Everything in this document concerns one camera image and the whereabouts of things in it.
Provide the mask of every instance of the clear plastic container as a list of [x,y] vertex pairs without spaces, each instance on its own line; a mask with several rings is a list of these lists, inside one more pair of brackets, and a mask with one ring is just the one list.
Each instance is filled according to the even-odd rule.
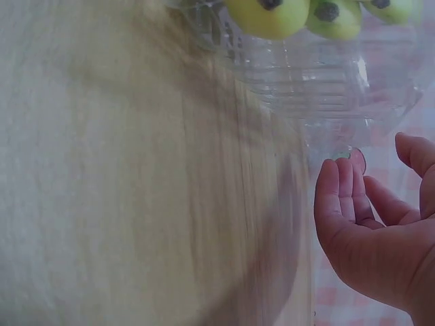
[[363,10],[351,41],[302,29],[283,41],[244,33],[222,0],[169,0],[184,13],[198,44],[283,117],[304,118],[308,144],[325,151],[370,144],[422,97],[435,73],[435,1],[421,1],[406,25],[387,25]]

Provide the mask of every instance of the blurry wooden board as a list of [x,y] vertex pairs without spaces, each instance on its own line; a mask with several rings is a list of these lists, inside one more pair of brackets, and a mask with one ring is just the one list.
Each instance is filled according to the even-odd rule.
[[310,325],[303,142],[160,1],[0,2],[0,325]]

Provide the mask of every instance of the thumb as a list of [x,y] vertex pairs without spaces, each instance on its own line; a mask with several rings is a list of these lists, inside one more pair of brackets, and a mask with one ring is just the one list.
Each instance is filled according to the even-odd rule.
[[420,188],[420,213],[422,219],[435,214],[435,144],[421,137],[403,133],[396,135],[398,157],[423,178]]

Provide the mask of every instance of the green fruit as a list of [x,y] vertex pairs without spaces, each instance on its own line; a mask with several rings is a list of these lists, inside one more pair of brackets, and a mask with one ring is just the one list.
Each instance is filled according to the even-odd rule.
[[363,2],[373,16],[388,24],[405,24],[413,14],[417,0],[372,0]]
[[244,33],[263,39],[285,39],[307,21],[310,0],[225,0]]
[[360,4],[353,0],[312,0],[307,28],[327,39],[353,39],[361,31]]

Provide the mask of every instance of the hand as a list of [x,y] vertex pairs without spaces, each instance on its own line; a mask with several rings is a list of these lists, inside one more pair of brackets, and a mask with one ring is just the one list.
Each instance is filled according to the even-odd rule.
[[[346,284],[407,311],[416,325],[435,325],[435,145],[397,134],[396,149],[423,179],[420,209],[376,179],[363,178],[349,160],[327,160],[315,192],[317,235]],[[369,200],[383,224],[375,221]]]

